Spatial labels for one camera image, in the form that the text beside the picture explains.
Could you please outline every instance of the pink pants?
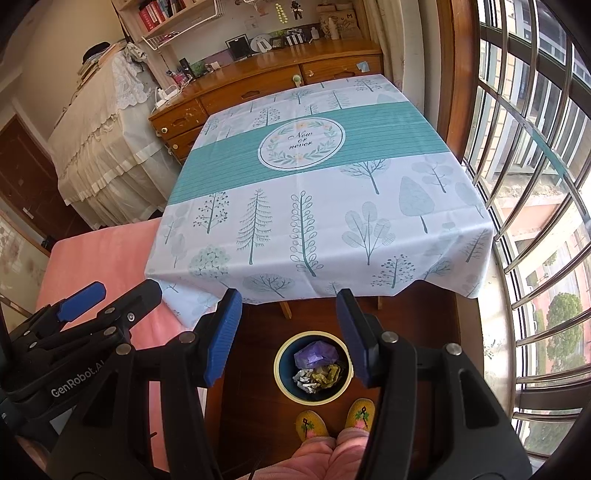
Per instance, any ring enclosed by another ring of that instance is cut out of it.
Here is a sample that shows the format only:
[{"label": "pink pants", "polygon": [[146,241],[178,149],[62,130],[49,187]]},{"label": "pink pants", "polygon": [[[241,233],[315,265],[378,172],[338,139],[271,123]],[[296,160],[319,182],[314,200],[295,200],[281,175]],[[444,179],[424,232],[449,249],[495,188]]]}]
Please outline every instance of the pink pants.
[{"label": "pink pants", "polygon": [[[332,437],[306,440],[287,460],[257,470],[254,480],[353,480],[369,432],[348,428]],[[238,480],[247,480],[248,475]]]}]

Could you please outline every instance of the metal bolt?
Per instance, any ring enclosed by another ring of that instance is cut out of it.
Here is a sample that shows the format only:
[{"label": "metal bolt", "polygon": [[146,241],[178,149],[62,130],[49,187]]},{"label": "metal bolt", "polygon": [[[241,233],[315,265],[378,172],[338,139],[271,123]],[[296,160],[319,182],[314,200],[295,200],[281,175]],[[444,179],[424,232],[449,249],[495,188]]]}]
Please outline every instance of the metal bolt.
[{"label": "metal bolt", "polygon": [[193,332],[183,332],[178,336],[178,341],[181,343],[191,343],[196,339],[196,335]]},{"label": "metal bolt", "polygon": [[462,347],[457,343],[448,343],[445,346],[445,350],[447,350],[447,353],[450,355],[460,355],[462,353]]},{"label": "metal bolt", "polygon": [[121,345],[117,345],[115,352],[117,355],[127,355],[131,351],[131,345],[128,343],[122,343]]},{"label": "metal bolt", "polygon": [[386,343],[396,343],[398,342],[398,335],[394,332],[384,332],[382,333],[382,340]]}]

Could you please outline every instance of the dark wooden floor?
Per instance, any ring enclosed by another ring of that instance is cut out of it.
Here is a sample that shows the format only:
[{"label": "dark wooden floor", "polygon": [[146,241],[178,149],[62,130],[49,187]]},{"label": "dark wooden floor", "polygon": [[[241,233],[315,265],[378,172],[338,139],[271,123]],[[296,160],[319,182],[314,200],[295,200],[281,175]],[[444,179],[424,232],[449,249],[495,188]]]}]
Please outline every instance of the dark wooden floor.
[{"label": "dark wooden floor", "polygon": [[[440,348],[459,342],[454,294],[418,281],[395,297],[383,297],[377,311],[376,297],[358,299],[361,309],[378,316],[382,326],[418,346]],[[342,338],[335,315],[335,299],[290,301],[293,318],[287,320],[278,303],[245,306],[226,365],[218,458],[225,478],[248,473],[265,451],[261,466],[289,458],[299,447],[294,422],[307,407],[287,399],[273,377],[273,360],[291,336],[306,330],[322,330]],[[418,420],[413,463],[425,457],[429,438],[430,390],[419,385]],[[354,378],[349,388],[329,404],[315,408],[332,435],[343,428],[353,401],[377,400],[378,389],[367,390]]]}]

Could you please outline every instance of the drawer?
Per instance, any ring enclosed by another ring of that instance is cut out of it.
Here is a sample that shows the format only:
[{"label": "drawer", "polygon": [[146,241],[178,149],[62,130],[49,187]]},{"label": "drawer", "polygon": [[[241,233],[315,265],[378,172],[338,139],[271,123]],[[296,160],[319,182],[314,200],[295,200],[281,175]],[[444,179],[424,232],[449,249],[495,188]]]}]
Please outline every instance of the drawer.
[{"label": "drawer", "polygon": [[182,134],[187,130],[203,126],[207,120],[207,114],[197,100],[183,103],[173,110],[166,112],[152,120],[152,125],[162,139],[168,143],[172,137]]},{"label": "drawer", "polygon": [[174,156],[178,158],[179,162],[184,163],[185,159],[189,156],[189,152],[193,148],[193,144],[195,143],[195,140],[197,140],[202,128],[203,127],[193,128],[188,132],[168,140],[167,144],[170,147],[170,150],[174,153]]},{"label": "drawer", "polygon": [[206,93],[201,97],[201,102],[207,113],[212,115],[255,98],[295,88],[294,75],[301,76],[297,65],[261,73]]},{"label": "drawer", "polygon": [[[369,71],[362,73],[357,64],[366,61]],[[311,83],[327,82],[328,80],[356,77],[360,75],[375,75],[383,73],[381,55],[365,55],[360,57],[340,57],[338,59],[311,61],[302,66],[304,81]]]}]

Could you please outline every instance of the purple plastic bag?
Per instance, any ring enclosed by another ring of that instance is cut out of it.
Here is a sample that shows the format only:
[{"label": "purple plastic bag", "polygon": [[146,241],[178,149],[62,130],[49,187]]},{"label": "purple plastic bag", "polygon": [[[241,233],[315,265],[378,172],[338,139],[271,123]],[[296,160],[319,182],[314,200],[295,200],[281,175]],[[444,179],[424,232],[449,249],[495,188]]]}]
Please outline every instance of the purple plastic bag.
[{"label": "purple plastic bag", "polygon": [[297,368],[316,368],[334,364],[339,359],[336,348],[329,343],[318,340],[305,346],[294,354]]}]

